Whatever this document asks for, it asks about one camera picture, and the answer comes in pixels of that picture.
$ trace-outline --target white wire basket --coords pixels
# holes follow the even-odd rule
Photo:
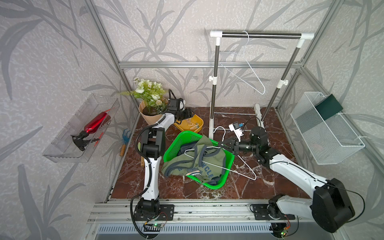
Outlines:
[[[325,98],[321,92],[305,92],[291,113],[319,165],[337,164],[365,147],[340,113],[324,121],[315,106]]]

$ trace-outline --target black metal rod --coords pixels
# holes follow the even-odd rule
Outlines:
[[[215,48],[215,63],[214,63],[214,77],[217,77],[219,50],[220,50],[220,46],[216,46],[216,48]]]
[[[293,62],[295,61],[295,58],[296,58],[297,54],[299,53],[299,50],[300,50],[300,48],[295,48],[295,50],[293,51],[293,54],[292,54],[291,58],[289,59],[288,65],[287,65],[287,67],[285,68],[285,70],[284,70],[284,72],[283,72],[283,75],[282,75],[282,77],[281,77],[281,80],[284,81],[285,78],[287,77],[287,74],[288,74],[289,70],[291,69],[291,66],[292,66]],[[265,110],[265,112],[264,112],[264,115],[262,116],[261,121],[264,121],[265,116],[268,114],[269,109],[272,107],[272,104],[273,104],[273,102],[275,101],[275,99],[276,99],[277,94],[279,93],[279,91],[280,91],[280,88],[276,88],[276,89],[275,89],[275,91],[274,91],[274,93],[273,93],[273,95],[272,95],[272,98],[271,98],[271,100],[269,101],[268,106],[266,107],[266,110]]]
[[[284,39],[300,39],[301,33],[248,33],[224,31],[223,38],[284,38]]]
[[[215,48],[215,63],[214,63],[214,77],[217,77],[219,51],[220,51],[220,46],[216,46],[216,48]],[[215,99],[216,99],[216,85],[212,85],[211,112],[209,115],[211,119],[213,119],[215,116]]]
[[[210,113],[211,119],[213,119],[215,116],[215,98],[216,98],[216,85],[212,85],[212,101],[211,101],[211,113]]]

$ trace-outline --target red spray bottle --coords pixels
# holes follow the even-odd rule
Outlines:
[[[107,113],[108,111],[109,110],[99,113],[99,115],[97,115],[94,119],[85,125],[84,130],[82,130],[79,135],[72,136],[73,142],[81,151],[84,151],[85,147],[91,142],[91,140],[84,140],[84,138],[88,137],[90,134],[95,133],[99,127],[106,124],[111,119],[111,116]],[[92,142],[99,140],[99,138],[94,138]]]

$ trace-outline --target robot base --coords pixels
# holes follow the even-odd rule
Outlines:
[[[295,220],[295,215],[281,213],[280,211],[274,212],[269,209],[269,204],[251,204],[250,208],[253,211],[255,220]]]
[[[158,221],[165,221],[165,220],[172,221],[174,211],[175,211],[175,205],[173,205],[173,204],[160,204],[158,214],[163,212],[167,216],[165,216],[164,214],[161,214],[157,220]],[[133,216],[135,217],[135,221],[147,221],[155,215],[156,214],[154,214],[154,213],[144,211],[142,208],[139,207],[138,204],[136,205],[135,212],[133,214]]]

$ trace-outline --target wooden handle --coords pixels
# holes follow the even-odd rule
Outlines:
[[[125,144],[121,146],[120,157],[124,156],[124,152],[125,152]]]

